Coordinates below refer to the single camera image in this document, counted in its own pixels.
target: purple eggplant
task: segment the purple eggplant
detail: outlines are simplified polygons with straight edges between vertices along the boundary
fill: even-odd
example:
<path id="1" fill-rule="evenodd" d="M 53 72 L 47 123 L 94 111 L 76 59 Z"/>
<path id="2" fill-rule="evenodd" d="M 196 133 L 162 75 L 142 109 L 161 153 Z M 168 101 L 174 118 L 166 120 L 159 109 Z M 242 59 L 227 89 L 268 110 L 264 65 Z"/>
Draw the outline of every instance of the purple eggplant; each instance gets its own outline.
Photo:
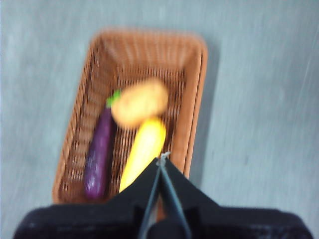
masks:
<path id="1" fill-rule="evenodd" d="M 113 146 L 116 134 L 116 124 L 111 115 L 111 108 L 105 107 L 96 125 L 93 139 L 86 156 L 84 171 L 85 194 L 90 199 L 103 197 L 110 180 Z"/>

